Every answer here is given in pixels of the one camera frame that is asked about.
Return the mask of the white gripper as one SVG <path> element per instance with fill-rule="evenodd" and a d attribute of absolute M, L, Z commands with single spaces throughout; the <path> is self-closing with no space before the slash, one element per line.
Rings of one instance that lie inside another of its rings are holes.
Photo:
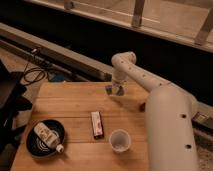
<path fill-rule="evenodd" d="M 119 90 L 117 92 L 118 96 L 124 96 L 125 91 L 124 88 L 122 87 L 126 82 L 126 78 L 125 77 L 112 77 L 112 85 L 114 87 L 119 87 Z M 108 95 L 112 95 L 112 86 L 111 85 L 107 85 L 105 86 L 106 92 Z"/>

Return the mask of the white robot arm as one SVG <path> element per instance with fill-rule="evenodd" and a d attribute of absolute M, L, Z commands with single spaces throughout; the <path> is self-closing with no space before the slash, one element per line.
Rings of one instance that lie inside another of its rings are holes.
<path fill-rule="evenodd" d="M 149 92 L 145 102 L 149 171 L 199 171 L 192 117 L 198 111 L 194 95 L 136 65 L 134 52 L 112 56 L 111 93 L 130 77 Z"/>

